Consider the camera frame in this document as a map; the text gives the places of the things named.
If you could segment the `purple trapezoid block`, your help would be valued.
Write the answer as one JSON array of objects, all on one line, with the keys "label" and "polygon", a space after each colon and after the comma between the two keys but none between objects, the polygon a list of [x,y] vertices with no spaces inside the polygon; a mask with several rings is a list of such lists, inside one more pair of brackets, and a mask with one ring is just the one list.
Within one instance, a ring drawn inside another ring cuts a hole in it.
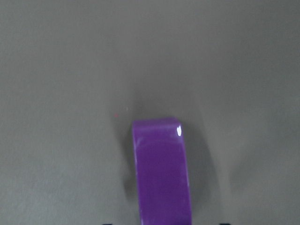
[{"label": "purple trapezoid block", "polygon": [[136,120],[132,125],[142,225],[192,223],[182,124],[176,118]]}]

